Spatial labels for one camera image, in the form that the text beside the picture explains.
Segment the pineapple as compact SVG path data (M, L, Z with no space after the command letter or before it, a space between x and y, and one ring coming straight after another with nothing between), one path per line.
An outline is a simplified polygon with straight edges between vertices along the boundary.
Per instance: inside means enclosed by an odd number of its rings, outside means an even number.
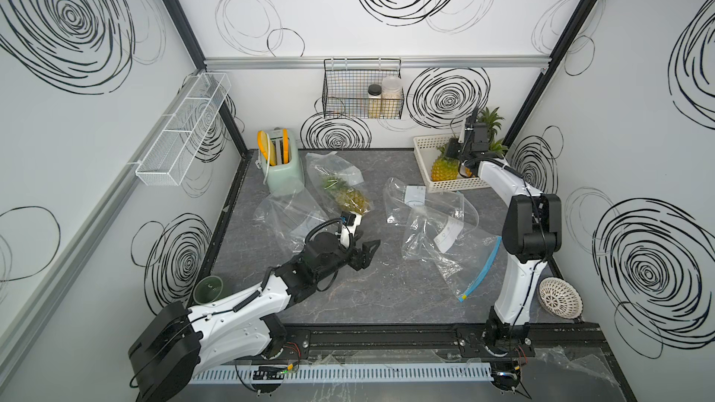
M496 140L496 135L502 128L502 121L504 117L499 115L499 108L490 109L485 106L479 113L478 122L483 123L487 127L488 136L490 141Z
M496 140L490 143L490 152L494 154L497 158L505 158L508 152L508 147L503 145L503 140Z
M341 210L365 215L372 209L372 202L361 190L339 177L328 176L322 188Z
M432 165L430 180L432 182L445 182L456 180L459 175L460 162L456 158L447 156L447 145L440 146L439 157Z

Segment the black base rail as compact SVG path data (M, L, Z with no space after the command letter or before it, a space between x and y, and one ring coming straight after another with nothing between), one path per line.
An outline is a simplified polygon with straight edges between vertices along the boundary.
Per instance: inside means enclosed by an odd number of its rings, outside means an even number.
M306 358L338 350L438 350L463 358L533 357L536 349L605 343L594 323L535 323L500 336L483 323L456 324L285 324L277 344Z

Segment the orange toast slice right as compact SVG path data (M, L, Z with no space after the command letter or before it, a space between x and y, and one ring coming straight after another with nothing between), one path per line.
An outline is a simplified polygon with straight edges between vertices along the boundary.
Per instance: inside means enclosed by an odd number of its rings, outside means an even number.
M282 161L283 161L283 164L286 165L286 164L290 163L290 135L286 128L283 128L283 130L282 130L281 146L282 146Z

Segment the yellow toast slice left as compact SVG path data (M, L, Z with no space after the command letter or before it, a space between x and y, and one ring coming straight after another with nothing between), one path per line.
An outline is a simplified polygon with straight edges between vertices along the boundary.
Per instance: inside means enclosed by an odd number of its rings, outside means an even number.
M266 131L261 130L257 133L257 143L264 160L271 167L275 167L277 165L277 150L271 136Z

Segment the white lid jar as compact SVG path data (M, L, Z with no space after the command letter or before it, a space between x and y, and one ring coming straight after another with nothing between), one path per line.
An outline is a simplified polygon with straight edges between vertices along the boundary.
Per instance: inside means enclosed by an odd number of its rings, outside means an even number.
M396 119L400 117L403 104L402 80L399 76L387 76L382 80L381 117Z

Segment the green cup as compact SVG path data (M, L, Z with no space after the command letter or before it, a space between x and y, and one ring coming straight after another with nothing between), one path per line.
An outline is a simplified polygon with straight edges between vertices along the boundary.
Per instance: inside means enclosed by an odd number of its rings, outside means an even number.
M205 305L215 303L226 296L227 288L223 279L217 275L209 275L197 282L193 290L195 304Z

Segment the black lid spice jar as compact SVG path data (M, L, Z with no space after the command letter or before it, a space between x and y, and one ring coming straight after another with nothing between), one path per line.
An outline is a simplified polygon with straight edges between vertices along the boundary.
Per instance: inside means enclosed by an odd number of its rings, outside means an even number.
M368 87L368 119L378 119L382 114L382 86L370 84Z

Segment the white plastic basket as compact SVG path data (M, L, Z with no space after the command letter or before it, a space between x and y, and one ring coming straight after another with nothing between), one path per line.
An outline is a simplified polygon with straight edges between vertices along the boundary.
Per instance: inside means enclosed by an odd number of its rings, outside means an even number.
M425 135L413 138L413 153L428 193L456 192L489 188L489 184L477 177L458 178L451 181L433 182L431 169L439 157L439 147L448 143L452 135Z

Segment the white woven ball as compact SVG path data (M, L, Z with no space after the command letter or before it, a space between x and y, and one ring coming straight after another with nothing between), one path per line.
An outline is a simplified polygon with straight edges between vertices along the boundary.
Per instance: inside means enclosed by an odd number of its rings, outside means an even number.
M558 318L577 319L583 313L583 301L577 290L558 277L544 278L538 296L541 306Z

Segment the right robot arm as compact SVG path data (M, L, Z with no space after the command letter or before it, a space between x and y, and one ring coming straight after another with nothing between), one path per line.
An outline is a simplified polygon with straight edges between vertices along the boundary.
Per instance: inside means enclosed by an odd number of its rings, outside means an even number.
M446 154L487 182L508 205L501 234L508 265L483 333L486 351L507 357L528 338L539 277L562 245L562 201L530 185L524 174L490 149L492 141L489 125L473 111L459 141L450 143Z

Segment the zip-top bag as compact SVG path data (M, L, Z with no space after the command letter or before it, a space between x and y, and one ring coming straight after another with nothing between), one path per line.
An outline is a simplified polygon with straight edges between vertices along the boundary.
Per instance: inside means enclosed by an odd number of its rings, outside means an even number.
M255 210L253 219L262 223L279 247L292 255L299 253L308 233L327 221L328 215L307 189L288 195L268 195Z
M308 153L305 157L307 176L329 214L349 211L360 216L374 209L362 172L338 156Z
M478 210L460 192L428 193L426 186L389 178L383 189L387 224L406 226L412 210L427 208L473 226L480 225Z
M405 260L433 264L450 291L465 301L489 274L502 237L428 207L411 210L403 237Z

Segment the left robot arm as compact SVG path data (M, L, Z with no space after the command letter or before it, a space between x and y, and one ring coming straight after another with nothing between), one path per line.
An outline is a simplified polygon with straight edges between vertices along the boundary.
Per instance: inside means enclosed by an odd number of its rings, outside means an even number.
M361 217L345 212L305 236L303 249L262 281L211 303L164 306L130 346L130 387L140 401L168 401L200 372L232 359L276 357L287 342L280 312L321 290L346 266L368 268L380 240L364 241Z

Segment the mint green toaster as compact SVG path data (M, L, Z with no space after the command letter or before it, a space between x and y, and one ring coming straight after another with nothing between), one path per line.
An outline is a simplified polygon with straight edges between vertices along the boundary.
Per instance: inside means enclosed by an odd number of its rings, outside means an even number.
M284 165L282 161L282 137L283 128L275 128L267 133L273 139L277 150L277 165L271 167L264 160L261 151L258 164L264 173L264 184L267 185L272 195L291 195L302 191L305 188L304 171L299 155L298 138L288 130L290 135L290 163Z

